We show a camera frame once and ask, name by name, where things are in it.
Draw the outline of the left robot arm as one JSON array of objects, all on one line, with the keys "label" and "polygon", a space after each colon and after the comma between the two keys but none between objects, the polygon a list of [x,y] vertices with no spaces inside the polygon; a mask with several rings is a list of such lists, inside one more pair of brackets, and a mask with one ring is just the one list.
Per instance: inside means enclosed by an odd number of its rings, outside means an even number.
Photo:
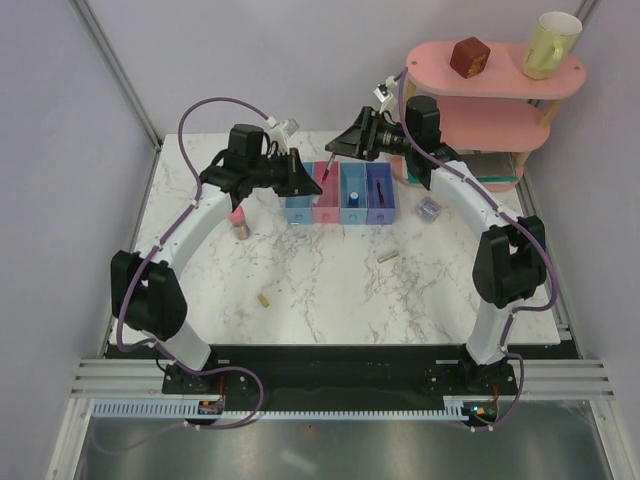
[{"label": "left robot arm", "polygon": [[219,369],[209,363],[211,347],[187,320],[188,307],[179,278],[192,256],[221,222],[228,219],[256,189],[271,189],[283,198],[316,196],[321,187],[304,168],[297,148],[280,143],[265,150],[267,133],[237,124],[228,144],[195,175],[193,197],[165,230],[145,247],[118,251],[111,260],[111,305],[117,320],[116,340],[123,351],[123,329],[146,334],[185,368],[185,382],[208,393],[219,382]]}]

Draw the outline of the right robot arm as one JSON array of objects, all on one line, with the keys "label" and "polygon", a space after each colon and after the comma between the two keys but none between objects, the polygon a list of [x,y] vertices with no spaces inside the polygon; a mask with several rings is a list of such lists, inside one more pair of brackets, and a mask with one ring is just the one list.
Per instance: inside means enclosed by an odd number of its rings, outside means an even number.
[{"label": "right robot arm", "polygon": [[435,99],[414,96],[399,122],[371,107],[329,141],[331,154],[374,161],[400,155],[411,176],[447,200],[479,240],[472,280],[480,297],[474,328],[466,342],[469,362],[458,368],[467,392],[483,392],[494,381],[492,364],[506,355],[513,317],[547,278],[545,229],[536,216],[519,217],[506,209],[472,175],[459,154],[441,138]]}]

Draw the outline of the cyan drawer bin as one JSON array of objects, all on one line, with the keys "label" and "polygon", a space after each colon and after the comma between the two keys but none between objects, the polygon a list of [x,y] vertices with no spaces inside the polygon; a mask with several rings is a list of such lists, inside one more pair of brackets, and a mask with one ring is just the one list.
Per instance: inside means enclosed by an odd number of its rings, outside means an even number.
[{"label": "cyan drawer bin", "polygon": [[365,166],[343,162],[340,164],[340,222],[364,225],[367,213]]}]

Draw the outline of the light blue drawer bin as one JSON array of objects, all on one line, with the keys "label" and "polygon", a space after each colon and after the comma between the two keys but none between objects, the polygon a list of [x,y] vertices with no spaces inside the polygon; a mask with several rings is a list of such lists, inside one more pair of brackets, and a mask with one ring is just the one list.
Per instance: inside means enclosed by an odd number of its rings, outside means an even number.
[{"label": "light blue drawer bin", "polygon": [[310,225],[313,223],[313,195],[284,198],[281,202],[288,224]]}]

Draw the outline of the pink drawer bin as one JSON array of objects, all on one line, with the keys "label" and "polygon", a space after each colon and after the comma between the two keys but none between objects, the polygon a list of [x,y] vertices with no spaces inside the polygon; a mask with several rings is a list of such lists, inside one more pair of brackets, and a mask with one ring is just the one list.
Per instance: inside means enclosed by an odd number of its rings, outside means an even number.
[{"label": "pink drawer bin", "polygon": [[340,221],[340,174],[335,162],[321,185],[323,193],[312,200],[312,216],[315,223],[337,224]]}]

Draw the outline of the purple drawer bin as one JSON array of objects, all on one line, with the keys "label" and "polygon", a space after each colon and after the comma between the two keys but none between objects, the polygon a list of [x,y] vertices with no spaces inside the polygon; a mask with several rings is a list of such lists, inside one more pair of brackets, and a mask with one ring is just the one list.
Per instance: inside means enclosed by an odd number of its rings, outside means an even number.
[{"label": "purple drawer bin", "polygon": [[388,163],[366,166],[367,225],[391,225],[396,216],[394,184]]}]

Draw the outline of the blue cap stamp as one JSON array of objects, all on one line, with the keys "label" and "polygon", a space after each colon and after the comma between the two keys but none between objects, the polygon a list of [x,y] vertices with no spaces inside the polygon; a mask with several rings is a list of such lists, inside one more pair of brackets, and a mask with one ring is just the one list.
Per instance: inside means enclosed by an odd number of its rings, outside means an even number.
[{"label": "blue cap stamp", "polygon": [[359,199],[360,195],[357,191],[352,191],[348,196],[348,206],[350,208],[358,208],[359,207]]}]

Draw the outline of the clear paperclip box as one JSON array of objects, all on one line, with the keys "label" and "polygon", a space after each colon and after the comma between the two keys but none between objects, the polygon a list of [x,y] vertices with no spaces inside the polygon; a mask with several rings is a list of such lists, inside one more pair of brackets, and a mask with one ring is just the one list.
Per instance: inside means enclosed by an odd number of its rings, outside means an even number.
[{"label": "clear paperclip box", "polygon": [[442,206],[430,197],[424,197],[417,206],[420,217],[429,223],[434,222],[441,214]]}]

